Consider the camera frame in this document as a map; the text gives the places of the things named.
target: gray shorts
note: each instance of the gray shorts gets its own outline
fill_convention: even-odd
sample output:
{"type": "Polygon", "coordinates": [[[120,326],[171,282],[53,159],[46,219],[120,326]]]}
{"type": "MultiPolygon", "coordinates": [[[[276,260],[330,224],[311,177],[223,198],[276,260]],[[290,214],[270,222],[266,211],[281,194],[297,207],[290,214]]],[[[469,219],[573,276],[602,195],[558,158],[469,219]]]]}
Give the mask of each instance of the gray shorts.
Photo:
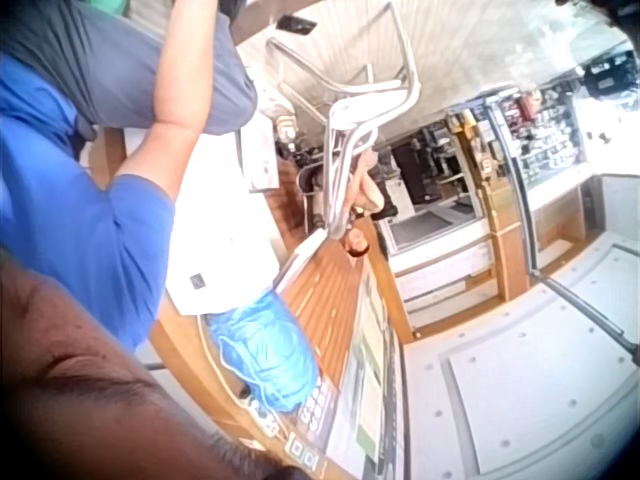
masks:
{"type": "MultiPolygon", "coordinates": [[[[19,0],[4,7],[0,49],[30,66],[78,110],[78,132],[91,125],[148,128],[162,41],[122,17],[77,0],[19,0]]],[[[218,13],[213,103],[206,133],[222,135],[253,116],[257,94],[218,13]]]]}

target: metal frame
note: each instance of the metal frame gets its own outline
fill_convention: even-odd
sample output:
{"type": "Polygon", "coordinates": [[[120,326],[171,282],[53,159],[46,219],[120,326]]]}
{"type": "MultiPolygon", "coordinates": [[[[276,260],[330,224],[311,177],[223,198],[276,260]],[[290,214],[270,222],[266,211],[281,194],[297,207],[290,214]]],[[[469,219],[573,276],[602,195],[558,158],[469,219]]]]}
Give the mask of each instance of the metal frame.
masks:
{"type": "MultiPolygon", "coordinates": [[[[358,122],[348,131],[336,129],[335,119],[333,118],[333,116],[338,112],[338,109],[342,107],[340,102],[344,102],[345,99],[339,100],[334,104],[329,112],[329,118],[326,119],[326,131],[324,137],[323,200],[327,233],[330,238],[334,239],[341,238],[347,229],[348,218],[346,218],[345,215],[342,215],[342,205],[347,193],[349,173],[353,157],[375,142],[378,127],[405,113],[415,105],[418,97],[420,96],[418,70],[413,57],[411,44],[409,43],[404,31],[395,5],[393,3],[388,3],[384,7],[383,13],[387,11],[390,12],[392,16],[395,30],[398,35],[398,41],[401,46],[400,50],[402,53],[403,69],[406,75],[406,79],[403,80],[394,79],[385,82],[366,83],[364,85],[345,85],[327,78],[315,66],[302,58],[301,55],[277,39],[270,38],[267,40],[267,45],[286,56],[290,61],[295,63],[310,76],[314,77],[325,88],[347,98],[363,94],[393,91],[402,91],[406,94],[404,100],[399,105],[379,113],[375,118],[358,122]],[[358,146],[358,142],[362,142],[365,138],[368,138],[368,141],[364,142],[363,145],[358,146]],[[334,158],[334,150],[336,147],[340,149],[337,159],[334,158]]],[[[364,71],[367,74],[367,80],[371,80],[371,68],[365,65],[364,71]]]]}
{"type": "MultiPolygon", "coordinates": [[[[633,362],[640,366],[640,348],[637,344],[629,341],[624,336],[624,330],[622,330],[619,326],[613,323],[606,315],[596,309],[593,305],[573,293],[571,289],[565,287],[561,283],[555,281],[554,279],[544,275],[538,269],[538,250],[537,250],[537,240],[535,234],[535,223],[533,222],[533,216],[531,209],[529,208],[529,199],[527,197],[527,189],[524,182],[524,177],[522,175],[522,169],[520,167],[520,162],[516,158],[515,152],[510,151],[510,142],[507,141],[507,137],[505,136],[505,132],[502,129],[503,123],[498,119],[498,115],[502,115],[502,112],[499,110],[500,107],[497,102],[492,102],[486,105],[486,110],[489,116],[491,123],[493,124],[494,129],[496,130],[496,134],[500,143],[503,145],[503,148],[506,147],[507,152],[507,164],[509,166],[509,170],[511,172],[511,179],[514,186],[516,203],[518,206],[518,210],[520,213],[520,220],[522,221],[522,229],[523,229],[523,243],[525,247],[525,257],[527,263],[527,274],[538,280],[540,283],[545,285],[549,290],[557,294],[560,298],[565,300],[571,306],[576,308],[580,313],[582,313],[585,317],[595,323],[602,331],[604,331],[612,340],[614,340],[623,350],[631,355],[633,362]]],[[[617,248],[624,250],[632,255],[638,255],[633,249],[627,249],[626,247],[622,247],[616,245],[617,248]]]]}

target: blue shirt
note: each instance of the blue shirt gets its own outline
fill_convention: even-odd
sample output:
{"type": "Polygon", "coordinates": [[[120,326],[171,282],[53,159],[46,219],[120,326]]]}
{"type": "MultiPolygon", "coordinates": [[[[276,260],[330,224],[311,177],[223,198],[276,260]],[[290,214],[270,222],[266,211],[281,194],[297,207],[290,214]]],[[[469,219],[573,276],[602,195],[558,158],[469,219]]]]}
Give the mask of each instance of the blue shirt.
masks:
{"type": "Polygon", "coordinates": [[[99,189],[73,158],[76,115],[59,91],[0,54],[0,245],[134,349],[164,293],[174,207],[134,175],[99,189]]]}

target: blue bag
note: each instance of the blue bag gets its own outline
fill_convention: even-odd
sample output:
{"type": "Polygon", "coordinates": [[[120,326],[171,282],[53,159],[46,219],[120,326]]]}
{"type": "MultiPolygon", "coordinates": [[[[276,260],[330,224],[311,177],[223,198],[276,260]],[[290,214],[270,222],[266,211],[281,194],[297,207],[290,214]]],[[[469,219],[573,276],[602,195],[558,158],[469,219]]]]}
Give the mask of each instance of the blue bag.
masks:
{"type": "Polygon", "coordinates": [[[252,305],[206,316],[225,367],[244,380],[266,407],[291,412],[318,380],[306,335],[273,291],[252,305]]]}

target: blue plastic bag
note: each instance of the blue plastic bag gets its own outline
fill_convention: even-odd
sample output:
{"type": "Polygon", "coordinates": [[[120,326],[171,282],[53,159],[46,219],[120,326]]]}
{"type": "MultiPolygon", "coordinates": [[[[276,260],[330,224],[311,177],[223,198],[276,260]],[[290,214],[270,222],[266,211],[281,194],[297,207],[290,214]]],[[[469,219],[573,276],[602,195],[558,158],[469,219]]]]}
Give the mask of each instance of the blue plastic bag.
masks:
{"type": "Polygon", "coordinates": [[[206,317],[225,367],[244,380],[266,407],[291,412],[318,380],[306,335],[273,291],[252,305],[206,317]]]}

